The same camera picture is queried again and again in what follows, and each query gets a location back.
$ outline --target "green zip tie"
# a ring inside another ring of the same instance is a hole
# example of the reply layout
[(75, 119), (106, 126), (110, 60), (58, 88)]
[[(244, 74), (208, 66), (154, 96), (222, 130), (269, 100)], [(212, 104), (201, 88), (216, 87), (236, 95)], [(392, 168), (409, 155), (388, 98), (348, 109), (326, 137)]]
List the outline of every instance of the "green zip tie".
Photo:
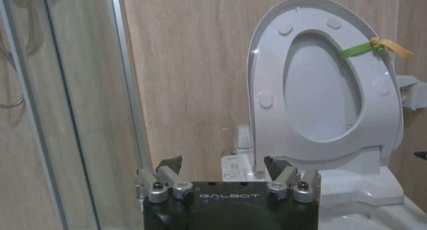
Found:
[(338, 56), (340, 58), (345, 59), (348, 57), (365, 54), (369, 51), (373, 51), (374, 53), (380, 53), (381, 51), (384, 51), (384, 46), (381, 44), (372, 45), (370, 42), (366, 42), (340, 51)]

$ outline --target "toilet lid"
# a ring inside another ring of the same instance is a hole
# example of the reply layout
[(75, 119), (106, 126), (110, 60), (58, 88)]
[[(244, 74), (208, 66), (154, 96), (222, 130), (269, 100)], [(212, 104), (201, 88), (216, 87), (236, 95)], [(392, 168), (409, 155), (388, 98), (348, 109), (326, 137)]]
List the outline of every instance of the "toilet lid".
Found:
[(330, 0), (286, 0), (270, 8), (248, 54), (256, 168), (265, 156), (326, 162), (372, 148), (381, 158), (374, 164), (385, 164), (402, 135), (389, 57), (338, 57), (373, 36)]

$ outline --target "toilet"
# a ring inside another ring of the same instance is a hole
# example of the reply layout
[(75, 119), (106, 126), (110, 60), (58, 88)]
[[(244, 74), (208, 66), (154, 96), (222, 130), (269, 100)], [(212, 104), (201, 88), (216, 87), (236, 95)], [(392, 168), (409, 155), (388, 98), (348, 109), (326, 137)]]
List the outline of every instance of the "toilet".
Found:
[[(260, 176), (265, 156), (302, 174), (318, 170), (318, 229), (427, 229), (427, 215), (386, 167), (402, 139), (389, 55), (340, 57), (376, 36), (336, 2), (285, 0), (264, 15), (250, 40), (250, 140), (240, 144), (237, 137), (241, 154), (222, 157), (222, 178), (268, 181), (268, 174)], [(230, 161), (241, 169), (229, 169)]]

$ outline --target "yellow rubber band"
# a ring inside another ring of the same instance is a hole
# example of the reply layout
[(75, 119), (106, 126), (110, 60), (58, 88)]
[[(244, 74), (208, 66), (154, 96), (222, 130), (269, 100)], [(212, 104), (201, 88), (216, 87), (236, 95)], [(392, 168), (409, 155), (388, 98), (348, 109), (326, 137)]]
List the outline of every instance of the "yellow rubber band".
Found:
[(405, 50), (398, 44), (396, 44), (393, 41), (388, 39), (380, 39), (378, 37), (372, 37), (370, 41), (372, 45), (382, 45), (386, 50), (392, 51), (394, 54), (397, 54), (400, 57), (408, 59), (412, 57), (412, 52)]

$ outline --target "screw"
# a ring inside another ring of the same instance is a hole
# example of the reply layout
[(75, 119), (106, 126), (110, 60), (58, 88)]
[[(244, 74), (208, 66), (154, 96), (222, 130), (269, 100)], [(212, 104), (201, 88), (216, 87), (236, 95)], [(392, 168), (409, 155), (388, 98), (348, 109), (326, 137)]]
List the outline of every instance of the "screw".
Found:
[(300, 181), (297, 184), (297, 189), (306, 191), (308, 190), (308, 183), (305, 181)]
[(162, 189), (162, 183), (161, 183), (159, 181), (155, 181), (155, 182), (151, 184), (151, 189), (154, 189), (154, 190)]

